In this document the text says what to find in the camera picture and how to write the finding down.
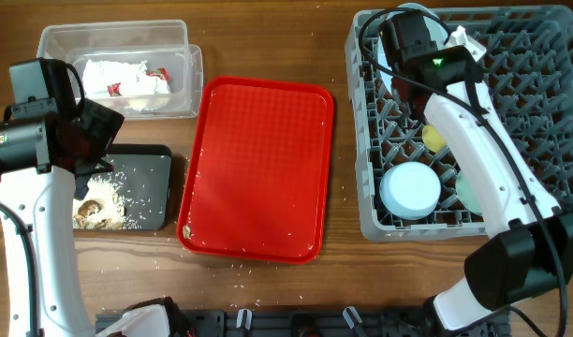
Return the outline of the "mint green bowl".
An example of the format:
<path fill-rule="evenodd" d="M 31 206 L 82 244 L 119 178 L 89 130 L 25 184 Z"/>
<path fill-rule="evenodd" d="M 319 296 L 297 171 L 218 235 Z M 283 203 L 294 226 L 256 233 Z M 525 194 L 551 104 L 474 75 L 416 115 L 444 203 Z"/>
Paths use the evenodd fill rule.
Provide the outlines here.
<path fill-rule="evenodd" d="M 466 210 L 476 215 L 482 215 L 478 199 L 461 171 L 456 176 L 455 189 L 459 201 Z"/>

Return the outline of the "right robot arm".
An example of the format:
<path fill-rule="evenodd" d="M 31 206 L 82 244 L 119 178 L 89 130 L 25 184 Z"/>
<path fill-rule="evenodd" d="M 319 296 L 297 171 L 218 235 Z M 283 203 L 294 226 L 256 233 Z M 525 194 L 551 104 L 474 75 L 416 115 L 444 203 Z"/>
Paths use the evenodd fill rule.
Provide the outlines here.
<path fill-rule="evenodd" d="M 437 17 L 418 8 L 388 9 L 381 19 L 381 68 L 411 110 L 444 138 L 477 195 L 488 235 L 465 260 L 463 278 L 428 301 L 428 330 L 452 336 L 556 291 L 557 332 L 564 335 L 573 211 L 536 179 L 503 127 L 478 65 L 483 47 L 462 28 L 432 33 Z"/>

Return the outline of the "light blue bowl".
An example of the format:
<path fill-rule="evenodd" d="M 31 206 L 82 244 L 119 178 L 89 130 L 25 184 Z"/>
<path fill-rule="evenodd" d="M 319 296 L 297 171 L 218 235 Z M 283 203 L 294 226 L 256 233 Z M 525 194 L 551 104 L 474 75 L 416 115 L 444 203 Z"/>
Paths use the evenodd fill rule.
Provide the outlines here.
<path fill-rule="evenodd" d="M 406 220 L 430 215 L 440 194 L 438 176 L 420 162 L 406 162 L 388 169 L 379 185 L 379 196 L 386 209 Z"/>

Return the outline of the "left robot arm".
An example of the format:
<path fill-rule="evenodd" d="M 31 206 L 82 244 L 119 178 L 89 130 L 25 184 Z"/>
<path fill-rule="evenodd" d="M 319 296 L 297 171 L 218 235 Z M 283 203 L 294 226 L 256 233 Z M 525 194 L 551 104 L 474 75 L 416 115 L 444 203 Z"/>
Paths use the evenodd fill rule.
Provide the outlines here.
<path fill-rule="evenodd" d="M 9 69 L 14 104 L 0 122 L 0 218 L 12 336 L 95 336 L 78 275 L 73 202 L 124 117 L 86 98 L 76 68 L 36 58 Z"/>

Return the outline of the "yellow plastic cup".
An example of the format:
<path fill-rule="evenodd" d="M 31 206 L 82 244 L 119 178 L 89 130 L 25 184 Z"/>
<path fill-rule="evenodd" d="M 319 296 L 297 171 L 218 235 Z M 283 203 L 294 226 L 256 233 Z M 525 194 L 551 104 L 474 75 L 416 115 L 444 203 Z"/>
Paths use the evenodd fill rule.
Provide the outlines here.
<path fill-rule="evenodd" d="M 423 126 L 421 138 L 424 145 L 433 153 L 440 152 L 447 145 L 445 139 L 433 125 Z"/>

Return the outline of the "light blue plate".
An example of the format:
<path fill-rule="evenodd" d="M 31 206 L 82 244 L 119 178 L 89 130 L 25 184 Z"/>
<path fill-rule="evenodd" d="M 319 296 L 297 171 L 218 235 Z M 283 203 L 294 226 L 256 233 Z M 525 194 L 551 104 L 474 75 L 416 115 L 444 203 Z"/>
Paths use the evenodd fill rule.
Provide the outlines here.
<path fill-rule="evenodd" d="M 429 15 L 437 17 L 437 15 L 429 8 L 424 7 L 423 5 L 417 3 L 405 3 L 401 4 L 400 7 L 410 8 L 410 9 L 418 9 L 424 12 L 427 12 Z M 429 18 L 424 18 L 426 27 L 430 32 L 431 40 L 436 42 L 436 46 L 439 50 L 444 48 L 445 40 L 448 38 L 448 32 L 445 28 L 443 28 L 438 22 L 433 21 Z M 390 65 L 387 62 L 386 53 L 384 49 L 384 45 L 382 43 L 382 38 L 378 39 L 376 45 L 376 58 L 375 60 L 388 70 L 391 70 Z M 393 77 L 384 71 L 379 71 L 380 79 L 382 80 L 383 84 L 386 86 L 388 91 L 391 91 L 391 83 Z"/>

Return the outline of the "white napkin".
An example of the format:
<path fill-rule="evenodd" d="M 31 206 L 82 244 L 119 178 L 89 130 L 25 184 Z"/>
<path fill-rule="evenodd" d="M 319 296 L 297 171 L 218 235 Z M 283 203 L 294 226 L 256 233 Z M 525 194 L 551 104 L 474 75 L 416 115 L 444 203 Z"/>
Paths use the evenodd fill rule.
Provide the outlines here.
<path fill-rule="evenodd" d="M 170 102 L 170 75 L 146 61 L 121 63 L 88 60 L 82 73 L 86 96 L 116 109 L 158 110 Z"/>

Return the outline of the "brown food scrap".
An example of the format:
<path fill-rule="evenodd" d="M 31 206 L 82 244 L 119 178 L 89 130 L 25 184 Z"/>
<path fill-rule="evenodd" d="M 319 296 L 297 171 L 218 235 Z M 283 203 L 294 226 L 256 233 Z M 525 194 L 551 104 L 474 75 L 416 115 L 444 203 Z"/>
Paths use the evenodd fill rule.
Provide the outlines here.
<path fill-rule="evenodd" d="M 84 219 L 102 210 L 102 206 L 95 200 L 86 200 L 76 211 L 75 217 L 77 219 Z"/>

